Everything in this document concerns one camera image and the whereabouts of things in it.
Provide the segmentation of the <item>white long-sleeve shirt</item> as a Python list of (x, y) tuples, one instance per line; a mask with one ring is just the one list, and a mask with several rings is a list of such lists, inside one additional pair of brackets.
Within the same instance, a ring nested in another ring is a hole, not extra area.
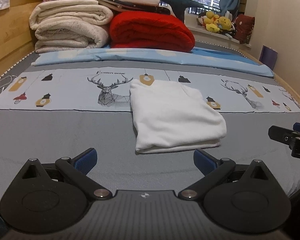
[(130, 83), (130, 105), (138, 153), (166, 153), (214, 148), (226, 136), (223, 116), (207, 105), (197, 89), (175, 81), (150, 86)]

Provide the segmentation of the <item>purple box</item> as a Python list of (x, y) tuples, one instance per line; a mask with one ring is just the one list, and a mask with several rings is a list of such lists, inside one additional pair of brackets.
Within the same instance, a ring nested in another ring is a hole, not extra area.
[(277, 56), (277, 51), (263, 45), (259, 61), (273, 70), (277, 61)]

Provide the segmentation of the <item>yellow plush toys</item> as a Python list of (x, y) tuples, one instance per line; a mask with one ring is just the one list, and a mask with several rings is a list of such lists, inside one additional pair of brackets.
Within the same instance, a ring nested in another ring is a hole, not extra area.
[(219, 16), (213, 11), (204, 11), (199, 14), (197, 23), (211, 33), (222, 34), (229, 37), (234, 37), (236, 33), (235, 26), (229, 18)]

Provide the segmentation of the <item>wooden headboard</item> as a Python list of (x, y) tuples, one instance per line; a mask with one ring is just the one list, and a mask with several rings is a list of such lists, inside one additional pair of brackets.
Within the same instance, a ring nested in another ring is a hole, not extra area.
[(10, 0), (0, 11), (0, 78), (13, 64), (34, 51), (36, 38), (29, 17), (42, 0)]

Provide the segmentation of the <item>cream folded quilt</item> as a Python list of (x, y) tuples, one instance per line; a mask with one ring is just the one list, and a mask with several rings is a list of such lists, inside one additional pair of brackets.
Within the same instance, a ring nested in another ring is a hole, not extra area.
[(38, 54), (102, 48), (110, 39), (113, 12), (95, 0), (54, 0), (38, 4), (29, 18)]

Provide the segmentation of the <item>red folded blanket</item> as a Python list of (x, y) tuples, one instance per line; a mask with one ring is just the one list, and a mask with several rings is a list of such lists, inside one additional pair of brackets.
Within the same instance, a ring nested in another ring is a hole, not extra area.
[(190, 52), (195, 46), (194, 35), (172, 15), (153, 12), (126, 11), (110, 22), (112, 48), (152, 48)]

